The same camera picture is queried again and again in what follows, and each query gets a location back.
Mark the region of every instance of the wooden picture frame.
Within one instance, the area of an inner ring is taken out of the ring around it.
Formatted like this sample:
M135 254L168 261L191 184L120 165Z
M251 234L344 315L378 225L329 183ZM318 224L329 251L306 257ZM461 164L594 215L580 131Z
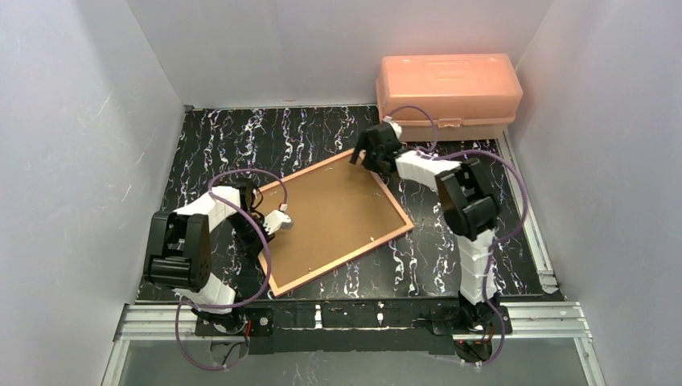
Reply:
M286 292L289 292L289 291L291 291L291 290L293 290L293 289L295 289L301 285L304 285L308 281L312 281L315 278L320 277L323 274L330 272L332 269L335 269L335 268L339 267L340 265L343 265L346 262L353 260L353 259L361 256L362 254L367 253L367 252L373 250L374 248L381 246L382 244L386 244L390 240L393 240L399 236L404 235L406 232L409 232L410 230L412 230L414 228L414 225L413 225L412 221L409 219L407 213L405 213L405 210L397 202L395 197L393 197L393 194L391 193L391 191L388 189L388 187L386 187L384 182L381 180L381 178L377 174L372 173L372 172L364 169L360 165L353 166L350 163L348 163L348 161L344 160L345 158L350 159L352 152L353 152L353 150L349 150L349 151L345 151L341 154L337 154L331 158L328 158L325 161L316 163L313 166L309 166L306 169L303 169L303 170L300 170L296 173L293 173L292 175L288 175L285 178L283 178L282 180L285 183L287 183L287 182L291 183L294 180L301 181L300 179L303 179L306 176L310 176L309 179L311 182L313 182L312 181L313 178L319 179L320 178L319 176L324 176L321 173L324 172L325 170L331 170L331 169L333 169L333 167L336 167L338 170L338 169L342 169L342 168L346 167L346 165L348 165L348 167L355 168L355 169L352 169L352 172L340 170L340 171L335 172L335 173L341 173L342 175L343 175L343 173L345 173L346 175L348 175L349 173L352 173L352 178L357 177L358 179L363 180L363 183L362 183L363 186L362 187L352 186L351 183L349 183L345 180L342 180L342 181L339 181L337 183L337 185L335 186L334 189L332 189L332 191L336 192L336 191L341 190L341 189L348 189L348 193L346 193L346 194L349 196L350 199L366 200L368 202L371 202L371 203L365 203L365 202L359 203L359 205L361 207L371 207L372 210L374 210L375 208L378 208L379 205L383 206L381 208L381 212L384 213L384 216L382 217L382 215L379 215L380 219L390 218L392 222L393 221L395 222L395 224L387 225L387 224L385 224L385 221L381 222L380 224L377 224L375 228L391 228L390 232L386 232L386 233L383 233L381 235L377 235L376 238L367 236L367 243L366 244L359 245L358 248L355 248L355 249L350 250L350 251L344 251L345 253L342 253L342 254L336 253L336 254L339 254L340 256L329 257L328 259L330 259L330 260L325 261L324 265L316 266L314 269L308 268L307 272L305 272L303 274L300 274L301 272L294 274L294 276L296 276L296 278L293 280L291 280L291 278L284 280L284 279L282 279L282 277L280 277L278 280L278 276L283 276L283 277L284 276L287 276L287 277L291 276L290 273L287 273L286 275L285 274L280 275L279 272L281 272L281 271L276 270L277 269L277 260L278 260L277 259L277 238L278 237L285 237L286 238L287 236L286 236L285 232L295 232L295 229L296 229L296 223L297 223L296 217L297 216L295 215L294 205L291 203L292 194L295 195L296 193L295 192L292 193L290 191L290 193L289 193L290 204L289 204L289 210L287 212L290 214L290 216L292 216L292 220L294 221L294 228L291 231L287 231L287 230L279 231L276 234L275 239L272 240L269 244L270 251L273 255L273 272L272 272L272 275L270 277L269 284L270 284L270 288L272 289L273 294L275 296L280 296L280 295L282 295ZM318 174L313 174L313 175L310 174L316 170L319 171ZM373 182L376 184L376 187L370 187L369 186L371 184L369 182L370 179L368 179L367 177L364 177L364 176L361 177L359 175L356 175L356 173L357 174L362 173L362 174L371 175L371 177L372 177L371 179L373 179ZM367 197L365 197L365 195L358 196L356 189L366 189L368 191L370 191L371 189L378 189L377 191L380 193L372 193L372 197L369 197L369 194L366 194ZM263 207L266 207L266 209L263 209L264 213L268 213L271 209L276 208L277 205L279 204L279 199L281 198L281 193L278 192L279 190L281 190L281 186L279 185L278 182L270 183L270 184L266 185L265 187L261 188L261 193L264 197ZM383 203L378 203L377 201L372 201L372 200L376 200L377 197L379 197L379 196L383 196L383 198L385 198ZM315 201L316 203L320 204L322 201L323 201L322 199L320 199L319 197L316 197L316 201ZM331 208L329 210L333 211L336 209L334 202L321 203L321 204L322 205L329 205L329 208ZM390 211L388 210L388 206L390 206L390 208L395 212L395 215L397 215L396 217L394 217L394 215L391 215L389 213ZM364 227L372 226L371 224L365 224L367 222L367 220L371 219L371 218L372 218L372 216L364 216L363 219L358 219L358 221L363 220L362 225ZM359 223L358 221L352 222L353 219L349 219L349 220L351 221L351 226ZM320 224L320 226L327 226L330 229L329 232L341 232L344 235L355 234L353 237L360 238L360 239L362 237L362 235L357 234L359 231L356 229L356 227L349 228L348 224L345 224L343 226L346 227L346 230L351 230L352 232L344 233L345 232L344 229L339 230L338 228L336 228L337 224ZM296 245L295 248L299 248L300 244L304 244L307 241L308 240L303 238L302 241L298 242L298 244ZM355 244L357 244L359 242L361 243L362 241L361 240L353 240L353 242ZM268 265L267 265L267 262L265 261L265 257L263 255L263 253L259 254L258 260L261 263L263 270L267 270Z

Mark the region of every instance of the white arm link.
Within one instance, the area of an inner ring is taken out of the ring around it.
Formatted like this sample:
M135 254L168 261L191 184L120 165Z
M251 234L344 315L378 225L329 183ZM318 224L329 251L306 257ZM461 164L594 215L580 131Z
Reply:
M402 179L411 179L436 190L436 175L459 166L458 161L428 159L410 150L396 158L398 175Z
M487 230L479 233L476 240L471 241L464 236L455 236L459 247L459 261L462 265L462 284L459 292L471 304L485 302L483 298L483 276L490 256L489 248L495 238L495 231ZM495 275L488 272L486 279L486 295L490 299L497 292Z
M237 207L241 205L239 199L239 190L234 187L214 187L213 193L226 199L230 203L234 203ZM208 231L212 232L220 223L225 221L229 216L236 213L234 209L213 199L208 192L204 193L192 203L174 210L179 215L207 215L208 216Z
M275 209L265 217L263 221L263 228L265 233L272 235L280 229L291 229L294 226L294 221L286 213Z
M192 292L188 289L180 288L173 289L173 291L190 299L197 305L233 304L236 295L234 289L230 288L229 285L223 284L223 282L213 273L208 277L206 285L199 292ZM223 308L219 310L207 308L203 311L211 314L229 314L232 312L232 308Z

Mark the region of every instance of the metal frame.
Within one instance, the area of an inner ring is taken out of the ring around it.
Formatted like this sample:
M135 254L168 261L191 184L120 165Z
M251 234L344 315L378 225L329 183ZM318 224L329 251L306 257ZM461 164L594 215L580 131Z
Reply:
M109 363L105 370L105 376L102 378L102 386L118 386L121 382L121 375L123 374L123 366L125 365L125 357L128 355L129 340L121 339L113 343L111 355L109 356Z
M578 302L503 302L502 304L509 309L511 324L514 326L514 333L508 335L508 338L592 338L592 332ZM172 305L126 306L115 339L117 341L175 340L177 308ZM183 340L240 340L232 336L196 336L194 332L197 317L189 307L180 310L179 320L179 331ZM453 335L453 339L466 340L479 339L479 337Z
M500 157L511 162L519 174L521 174L519 165L516 163L516 157L509 139L508 130L504 130L502 137L497 139L496 142ZM519 213L521 213L523 209L521 188L516 182L516 179L514 179L514 176L511 175L508 170L505 169L505 173L507 174L507 181L511 187L511 194L514 196L516 209ZM552 267L552 262L549 260L547 247L544 244L542 234L540 233L540 227L535 217L535 212L533 211L532 205L530 203L528 203L528 217L524 222L524 232L526 234L526 240L528 241L528 247L531 249L531 256L537 269L537 274L540 278L542 289L548 294L557 292L559 287L557 284L557 279L554 277L554 268Z
M585 372L587 384L589 386L605 386L606 381L604 381L602 369L599 367L597 356L592 348L592 339L573 338L573 341L580 356L580 363L582 364L582 371Z

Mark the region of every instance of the white wall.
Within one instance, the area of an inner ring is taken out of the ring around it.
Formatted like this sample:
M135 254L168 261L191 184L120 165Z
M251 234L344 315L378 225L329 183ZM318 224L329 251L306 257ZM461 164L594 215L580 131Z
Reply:
M185 105L376 102L387 55L521 57L552 0L129 0Z
M183 107L125 0L0 3L2 384L101 382Z
M518 67L516 154L606 382L679 384L682 2L556 0Z

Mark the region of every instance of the wire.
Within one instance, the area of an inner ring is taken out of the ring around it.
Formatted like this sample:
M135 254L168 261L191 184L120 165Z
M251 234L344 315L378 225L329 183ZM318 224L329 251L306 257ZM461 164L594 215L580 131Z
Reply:
M469 346L470 350L467 351L467 350L465 349L465 347L467 347L467 346L464 345L464 342L463 342L463 341L460 340L460 341L459 341L459 344L461 345L460 350L464 351L465 354L473 355L473 356L475 356L476 358L478 358L479 361L482 361L482 362L485 360L485 359L481 358L481 355L479 355L479 353L476 351L476 349L475 349L473 346Z
M228 358L230 357L230 354L232 354L232 350L234 350L235 347L238 347L238 346L241 345L241 344L244 344L244 342L237 342L237 343L234 343L234 344L230 347L230 349L228 350L228 353L225 355L225 359L223 359L223 363L220 364L221 366L224 366L224 365L228 362Z
M486 365L489 363L492 363L497 357L499 356L499 353L502 352L502 347L504 347L504 336L506 333L506 329L504 327L504 318L502 317L502 314L499 312L497 307L495 307L490 299L487 296L487 285L486 285L486 280L488 278L488 273L490 272L491 266L492 266L492 255L493 252L495 251L495 247L498 245L501 245L502 243L506 242L507 240L511 239L512 237L516 236L521 232L521 229L524 227L524 222L526 220L526 216L528 216L528 189L526 188L526 184L524 183L524 179L521 178L521 175L519 174L519 171L516 170L516 168L506 159L500 157L499 155L484 151L484 150L462 150L458 151L457 153L452 153L452 154L447 154L443 155L441 157L436 157L435 159L451 159L451 158L457 158L457 157L462 157L462 156L468 156L468 155L482 155L488 158L492 158L496 160L497 162L500 162L506 167L509 172L514 176L514 179L516 179L516 182L519 184L519 188L521 190L521 200L524 203L524 208L521 211L521 219L519 220L519 223L516 224L514 229L511 230L508 234L500 237L497 240L493 240L490 248L488 249L488 260L486 263L486 269L485 273L483 274L483 299L485 299L486 304L491 308L492 312L495 313L497 318L499 319L499 324L502 326L502 331L499 334L499 346L497 347L497 350L491 355L489 360L483 361L481 364Z
M244 330L244 327L246 327L247 324L248 323L244 320L244 323L241 324L241 327L239 327L239 330L237 330L235 332L226 332L225 334L226 335L237 335Z
M485 343L488 343L492 340L492 335L495 334L495 326L491 325L491 336L488 337L488 339L485 341Z
M251 218L251 215L249 213L247 213L244 209L235 205L234 203L227 201L226 199L220 197L219 195L216 195L215 193L213 193L213 186L216 184L216 182L219 179L222 179L223 177L225 177L227 175L234 175L237 173L247 173L247 172L262 173L264 175L269 175L269 176L275 178L280 183L282 190L284 191L284 203L286 203L287 199L289 198L289 195L288 195L288 192L286 190L286 186L284 185L284 182L279 177L277 177L276 175L274 175L274 174L272 174L266 170L251 169L251 168L229 170L229 171L225 171L223 173L216 175L215 177L213 177L211 179L211 181L208 182L208 194L213 199L216 199L216 200L220 201L221 203L224 203L225 205L231 207L237 213L242 215L246 219L246 221L256 231L258 238L261 240L261 244L263 244L263 255L264 255L265 261L268 265L268 268L267 268L266 273L265 273L265 279L263 280L263 283L261 284L261 288L251 298L248 298L242 302L237 302L237 303L233 303L233 304L201 304L201 305L195 305L194 303L189 302L187 300L181 300L178 303L178 309L175 311L175 342L178 344L180 352L183 354L183 357L187 360L187 362L191 363L195 367L198 367L198 368L201 368L202 370L207 370L210 372L219 372L219 371L223 371L227 368L231 368L232 366L238 364L241 361L241 358L238 359L237 361L233 362L233 363L230 363L229 365L223 365L223 366L219 366L219 367L206 366L206 365L203 365L203 364L195 361L194 359L192 359L189 356L189 354L187 353L187 350L185 350L185 347L183 346L183 342L180 340L180 310L183 308L183 306L190 306L190 307L197 309L197 310L200 310L202 308L209 309L209 310L225 310L227 308L237 308L237 307L241 307L241 306L246 306L250 302L253 302L254 300L258 299L265 292L265 289L268 288L270 275L272 274L272 270L273 270L272 255L270 254L270 247L268 246L268 240L265 237L265 234L263 233L263 231L261 230L261 227L259 227L258 224L256 224L256 222L253 220L253 218Z
M252 207L249 213L256 217L258 221L264 221L265 216L263 216L263 214L260 213L256 208Z
M258 197L260 198L258 200L258 203L256 205L253 205L253 209L258 209L260 205L263 203L263 192L261 192L261 189L259 187L256 188L256 193L258 193Z
M424 116L429 119L429 122L431 122L431 127L433 128L433 142L431 142L431 147L429 149L426 149L425 147L417 146L415 149L421 150L425 153L433 153L434 150L436 150L436 145L438 144L438 126L436 125L436 121L433 120L433 117L431 117L431 114L427 113L424 109L422 109L419 106L415 105L404 105L398 108L395 108L393 111L390 113L386 114L389 117L392 117L393 114L401 111L402 109L415 109L420 111Z
M486 341L486 337L488 336L488 327L483 331L483 336L481 337L481 340L476 342L477 344L484 343Z
M252 321L249 320L249 326L246 328L246 334L244 334L244 344L246 344L246 347L249 346L249 334L251 334L251 323Z

